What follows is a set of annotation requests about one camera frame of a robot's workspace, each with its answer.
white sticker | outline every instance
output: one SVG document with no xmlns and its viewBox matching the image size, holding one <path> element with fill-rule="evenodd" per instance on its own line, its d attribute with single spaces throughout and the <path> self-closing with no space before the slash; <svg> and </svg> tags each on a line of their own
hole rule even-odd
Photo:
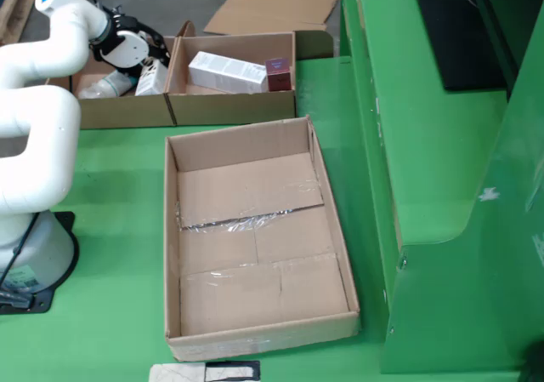
<svg viewBox="0 0 544 382">
<path fill-rule="evenodd" d="M 39 286 L 36 274 L 29 265 L 11 269 L 4 280 L 7 288 L 27 290 Z"/>
</svg>

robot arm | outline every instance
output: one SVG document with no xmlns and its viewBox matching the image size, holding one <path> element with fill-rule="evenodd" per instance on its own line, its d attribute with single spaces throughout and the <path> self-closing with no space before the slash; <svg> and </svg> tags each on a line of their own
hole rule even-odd
<svg viewBox="0 0 544 382">
<path fill-rule="evenodd" d="M 0 137 L 28 135 L 21 154 L 0 158 L 0 305 L 23 309 L 33 304 L 29 294 L 56 287 L 76 261 L 71 237 L 48 209 L 71 188 L 81 121 L 68 91 L 25 84 L 80 71 L 89 47 L 132 76 L 149 56 L 169 61 L 162 36 L 119 9 L 87 0 L 36 0 L 36 8 L 50 19 L 49 39 L 0 48 Z M 32 278 L 10 279 L 21 268 Z"/>
<path fill-rule="evenodd" d="M 80 71 L 89 41 L 108 31 L 110 21 L 86 0 L 36 0 L 50 18 L 50 38 L 0 48 L 0 137 L 29 135 L 24 152 L 0 159 L 0 220 L 53 207 L 71 187 L 80 125 L 80 106 L 62 88 L 25 83 Z M 11 216 L 10 227 L 18 228 Z M 0 244 L 3 233 L 0 231 Z"/>
</svg>

open cardboard box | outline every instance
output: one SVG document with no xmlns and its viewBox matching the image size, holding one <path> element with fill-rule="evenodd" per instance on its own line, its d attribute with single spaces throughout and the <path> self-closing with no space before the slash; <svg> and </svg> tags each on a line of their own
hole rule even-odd
<svg viewBox="0 0 544 382">
<path fill-rule="evenodd" d="M 189 64 L 199 51 L 264 65 L 286 58 L 292 89 L 258 94 L 228 94 L 195 86 Z M 293 118 L 296 60 L 332 56 L 332 39 L 324 31 L 297 31 L 243 36 L 178 37 L 168 69 L 167 100 L 178 125 L 245 124 Z"/>
<path fill-rule="evenodd" d="M 194 34 L 190 21 L 184 23 L 175 37 L 164 37 L 168 52 L 173 53 L 176 37 Z M 92 54 L 81 71 L 72 76 L 72 93 L 79 92 L 110 74 L 114 68 L 104 61 L 96 61 Z M 70 90 L 70 78 L 49 78 L 46 84 L 60 86 Z M 135 97 L 133 88 L 122 97 L 111 99 L 79 100 L 82 107 L 82 129 L 91 128 L 127 128 L 161 127 L 175 125 L 164 94 Z"/>
<path fill-rule="evenodd" d="M 166 340 L 180 361 L 358 333 L 359 302 L 309 118 L 167 138 Z"/>
</svg>

white product box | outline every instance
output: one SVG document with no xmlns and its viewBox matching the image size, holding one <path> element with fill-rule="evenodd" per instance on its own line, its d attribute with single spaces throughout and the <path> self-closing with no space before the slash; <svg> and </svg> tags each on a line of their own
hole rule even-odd
<svg viewBox="0 0 544 382">
<path fill-rule="evenodd" d="M 158 59 L 153 59 L 142 69 L 135 95 L 163 94 L 167 75 L 168 69 Z"/>
<path fill-rule="evenodd" d="M 268 91 L 266 67 L 216 54 L 198 52 L 189 64 L 193 84 L 226 93 L 252 94 Z"/>
</svg>

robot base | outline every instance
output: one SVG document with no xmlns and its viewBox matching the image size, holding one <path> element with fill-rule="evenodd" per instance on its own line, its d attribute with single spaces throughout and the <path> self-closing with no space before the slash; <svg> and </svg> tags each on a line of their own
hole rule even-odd
<svg viewBox="0 0 544 382">
<path fill-rule="evenodd" d="M 71 231 L 72 227 L 74 226 L 76 216 L 72 212 L 55 212 L 54 216 L 60 222 L 62 227 L 64 227 L 64 229 L 68 232 L 71 240 L 73 241 L 74 257 L 68 266 L 68 270 L 66 270 L 65 274 L 57 282 L 48 288 L 35 294 L 26 294 L 32 297 L 32 304 L 30 308 L 21 309 L 15 308 L 12 305 L 0 305 L 0 316 L 8 314 L 38 314 L 49 311 L 51 304 L 53 303 L 56 288 L 60 286 L 76 268 L 77 260 L 79 259 L 79 243 Z"/>
</svg>

